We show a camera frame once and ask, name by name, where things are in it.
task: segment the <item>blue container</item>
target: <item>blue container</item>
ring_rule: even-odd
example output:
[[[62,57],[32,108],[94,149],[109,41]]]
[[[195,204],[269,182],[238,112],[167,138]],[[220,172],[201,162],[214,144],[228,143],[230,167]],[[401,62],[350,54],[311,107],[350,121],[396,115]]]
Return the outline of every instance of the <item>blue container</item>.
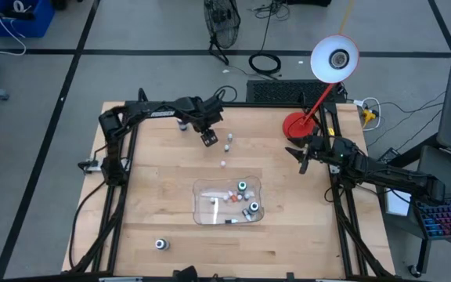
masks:
[[[32,5],[34,20],[12,20],[1,18],[6,28],[19,37],[20,34],[26,38],[41,38],[45,36],[50,23],[52,22],[55,10],[52,7],[50,0],[20,0],[23,6],[27,8]],[[12,0],[0,0],[0,13],[5,9],[13,8]],[[11,36],[0,23],[0,37]]]

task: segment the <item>white cable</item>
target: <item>white cable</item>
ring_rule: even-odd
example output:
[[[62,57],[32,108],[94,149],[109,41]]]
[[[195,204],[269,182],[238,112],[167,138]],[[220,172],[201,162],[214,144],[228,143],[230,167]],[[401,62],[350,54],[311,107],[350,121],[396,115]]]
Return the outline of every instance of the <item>white cable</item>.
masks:
[[[366,128],[366,129],[363,129],[363,131],[365,131],[365,132],[366,132],[366,131],[372,131],[372,130],[378,128],[379,125],[381,125],[381,118],[380,118],[380,116],[382,116],[382,113],[381,113],[381,104],[379,103],[379,100],[377,100],[377,99],[375,99],[375,98],[373,98],[373,97],[368,97],[368,98],[363,99],[363,103],[365,103],[365,101],[367,101],[368,99],[372,99],[372,100],[374,100],[374,101],[377,103],[377,106],[379,107],[379,120],[378,120],[378,122],[377,122],[377,125],[375,125],[374,128]]]
[[[13,33],[11,33],[8,28],[6,28],[5,24],[3,23],[3,21],[1,20],[0,17],[0,24],[3,26],[3,28],[5,29],[6,32],[8,32],[13,38],[15,38],[15,40],[17,40],[23,47],[23,51],[22,53],[19,54],[15,54],[13,52],[5,52],[5,51],[0,51],[0,54],[4,54],[4,55],[11,55],[11,56],[22,56],[25,55],[25,52],[27,51],[27,47],[25,46],[25,44],[19,40],[15,35],[13,35]]]

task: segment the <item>fan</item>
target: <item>fan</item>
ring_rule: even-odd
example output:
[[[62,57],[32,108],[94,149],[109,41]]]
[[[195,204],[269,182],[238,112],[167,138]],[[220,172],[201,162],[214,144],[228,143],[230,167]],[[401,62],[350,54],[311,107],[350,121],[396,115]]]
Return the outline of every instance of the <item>fan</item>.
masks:
[[[221,48],[231,47],[238,38],[241,19],[236,0],[204,0],[204,19],[210,34],[208,52],[229,65],[229,60]],[[220,54],[212,51],[213,46]]]

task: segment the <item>yellow plug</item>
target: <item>yellow plug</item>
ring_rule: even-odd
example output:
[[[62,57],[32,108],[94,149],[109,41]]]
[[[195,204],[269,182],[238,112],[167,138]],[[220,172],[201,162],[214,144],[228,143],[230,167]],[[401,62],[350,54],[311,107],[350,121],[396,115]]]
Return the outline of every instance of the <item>yellow plug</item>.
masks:
[[[361,115],[365,118],[365,124],[363,125],[363,128],[365,128],[368,121],[374,120],[379,114],[375,110],[363,109]]]

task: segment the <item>white lamp shade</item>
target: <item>white lamp shade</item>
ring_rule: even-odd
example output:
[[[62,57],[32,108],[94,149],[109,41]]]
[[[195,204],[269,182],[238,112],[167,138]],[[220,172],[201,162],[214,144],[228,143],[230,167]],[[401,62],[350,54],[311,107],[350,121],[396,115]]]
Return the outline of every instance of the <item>white lamp shade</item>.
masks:
[[[340,69],[332,67],[330,57],[337,50],[344,50],[348,54],[348,61]],[[312,73],[326,83],[338,83],[345,80],[358,66],[359,51],[352,39],[344,35],[332,35],[324,38],[316,45],[311,55]]]

